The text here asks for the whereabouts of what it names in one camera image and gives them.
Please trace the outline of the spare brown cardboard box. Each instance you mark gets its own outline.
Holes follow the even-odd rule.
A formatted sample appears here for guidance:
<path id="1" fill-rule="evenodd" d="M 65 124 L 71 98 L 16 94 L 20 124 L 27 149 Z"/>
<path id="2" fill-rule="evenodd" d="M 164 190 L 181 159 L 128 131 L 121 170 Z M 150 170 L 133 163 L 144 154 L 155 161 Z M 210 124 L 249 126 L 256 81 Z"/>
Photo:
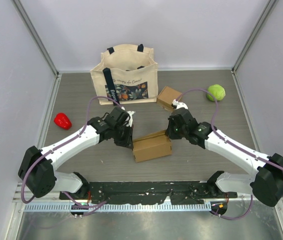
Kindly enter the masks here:
<path id="1" fill-rule="evenodd" d="M 132 152 L 136 163 L 170 156 L 171 140 L 165 130 L 154 132 L 133 140 Z"/>

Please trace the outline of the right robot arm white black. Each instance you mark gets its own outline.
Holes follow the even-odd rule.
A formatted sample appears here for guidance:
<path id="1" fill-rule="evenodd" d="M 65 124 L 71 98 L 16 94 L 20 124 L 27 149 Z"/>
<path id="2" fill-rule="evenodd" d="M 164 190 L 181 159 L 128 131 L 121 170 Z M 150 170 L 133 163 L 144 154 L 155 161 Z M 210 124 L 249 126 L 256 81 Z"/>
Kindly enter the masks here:
<path id="1" fill-rule="evenodd" d="M 190 144 L 214 152 L 242 168 L 244 174 L 221 171 L 207 185 L 210 196 L 226 192 L 249 194 L 266 206 L 274 207 L 283 197 L 283 157 L 269 156 L 231 139 L 208 122 L 197 122 L 187 108 L 174 110 L 165 134 L 171 140 L 185 138 Z"/>

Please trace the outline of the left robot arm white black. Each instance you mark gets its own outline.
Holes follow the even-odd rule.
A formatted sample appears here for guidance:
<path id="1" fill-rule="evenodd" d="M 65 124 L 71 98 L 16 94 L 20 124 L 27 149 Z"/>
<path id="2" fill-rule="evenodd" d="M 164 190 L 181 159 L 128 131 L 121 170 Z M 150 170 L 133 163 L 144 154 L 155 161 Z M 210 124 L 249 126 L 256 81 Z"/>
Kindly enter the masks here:
<path id="1" fill-rule="evenodd" d="M 17 175 L 35 198 L 42 198 L 51 191 L 60 198 L 71 196 L 84 199 L 88 196 L 89 182 L 78 172 L 59 172 L 66 161 L 83 150 L 112 139 L 116 146 L 132 149 L 133 115 L 123 107 L 115 107 L 103 117 L 93 117 L 78 131 L 68 137 L 38 149 L 29 147 Z"/>

